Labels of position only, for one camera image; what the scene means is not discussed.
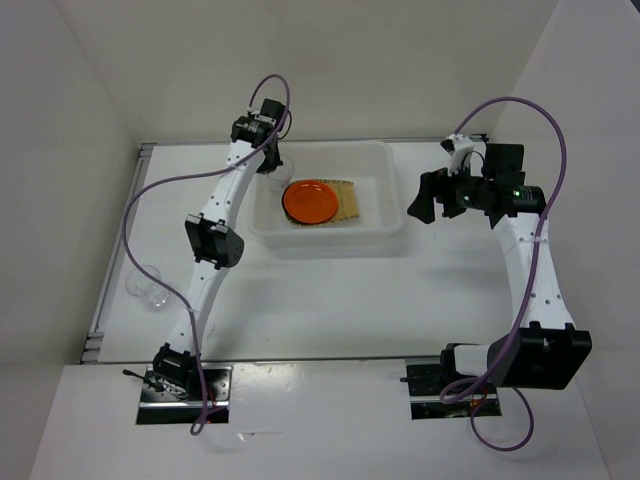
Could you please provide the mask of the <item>woven bamboo basket tray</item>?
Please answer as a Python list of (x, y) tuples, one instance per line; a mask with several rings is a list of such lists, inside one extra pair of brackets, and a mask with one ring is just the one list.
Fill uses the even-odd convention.
[(319, 227), (324, 225), (329, 225), (333, 223), (340, 223), (352, 219), (356, 219), (360, 217), (360, 210), (358, 207), (356, 194), (355, 194), (355, 186), (354, 183), (347, 180), (330, 180), (330, 179), (305, 179), (305, 180), (318, 180), (321, 182), (327, 183), (337, 194), (339, 200), (339, 208), (337, 213), (332, 217), (331, 220), (318, 224), (318, 225), (302, 225), (294, 222), (289, 219), (282, 207), (285, 218), (293, 225), (300, 227)]

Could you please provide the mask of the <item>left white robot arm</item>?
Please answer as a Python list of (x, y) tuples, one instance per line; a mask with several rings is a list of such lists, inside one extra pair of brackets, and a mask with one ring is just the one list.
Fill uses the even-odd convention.
[(284, 104), (266, 99), (259, 110), (233, 123), (223, 173), (204, 207), (185, 219), (194, 255), (188, 305), (153, 359), (155, 376), (176, 399), (207, 391), (197, 369), (203, 332), (224, 278), (244, 253), (244, 240), (235, 227), (248, 187), (256, 174), (282, 165), (277, 127), (286, 116)]

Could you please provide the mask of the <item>clear plastic cup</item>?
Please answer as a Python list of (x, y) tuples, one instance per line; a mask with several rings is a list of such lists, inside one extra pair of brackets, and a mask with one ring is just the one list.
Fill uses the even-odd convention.
[(271, 191), (282, 193), (291, 183), (295, 165), (291, 158), (285, 154), (280, 155), (281, 165), (273, 172), (266, 175), (266, 184)]
[(130, 296), (149, 311), (163, 310), (169, 304), (169, 291), (138, 269), (129, 273), (125, 281), (125, 288)]

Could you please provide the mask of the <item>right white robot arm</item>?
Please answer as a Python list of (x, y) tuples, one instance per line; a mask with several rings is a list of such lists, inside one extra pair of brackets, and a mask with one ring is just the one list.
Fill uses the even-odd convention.
[(471, 171), (476, 150), (468, 137), (453, 134), (441, 146), (448, 166), (421, 175), (407, 213), (424, 224), (483, 213), (504, 255), (514, 319), (511, 332), (490, 344), (448, 344), (440, 355), (439, 384), (450, 393), (480, 378), (496, 387), (564, 389), (590, 354), (592, 339), (564, 303), (547, 202), (541, 188), (525, 183), (523, 146), (488, 144), (478, 175)]

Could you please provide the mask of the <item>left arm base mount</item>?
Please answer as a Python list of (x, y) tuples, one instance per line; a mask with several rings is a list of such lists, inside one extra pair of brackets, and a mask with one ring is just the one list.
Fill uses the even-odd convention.
[[(204, 378), (207, 391), (207, 424), (227, 424), (233, 368), (231, 365), (206, 364)], [(147, 366), (144, 373), (123, 369), (124, 376), (141, 382), (136, 417), (137, 425), (191, 424), (203, 405), (200, 388), (193, 391), (170, 384)]]

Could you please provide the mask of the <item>orange plastic plate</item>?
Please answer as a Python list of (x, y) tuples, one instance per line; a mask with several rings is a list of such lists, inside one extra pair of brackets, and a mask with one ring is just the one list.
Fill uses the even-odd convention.
[(302, 225), (318, 225), (332, 219), (339, 208), (334, 190), (325, 182), (300, 180), (284, 191), (281, 203), (286, 216)]

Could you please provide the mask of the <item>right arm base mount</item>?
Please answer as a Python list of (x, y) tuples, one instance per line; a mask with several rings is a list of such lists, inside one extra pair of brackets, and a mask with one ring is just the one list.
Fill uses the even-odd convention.
[(446, 379), (436, 357), (407, 359), (400, 382), (406, 386), (412, 420), (469, 418), (476, 407), (478, 417), (502, 415), (496, 388), (488, 384), (463, 400), (444, 404), (439, 395), (451, 379)]

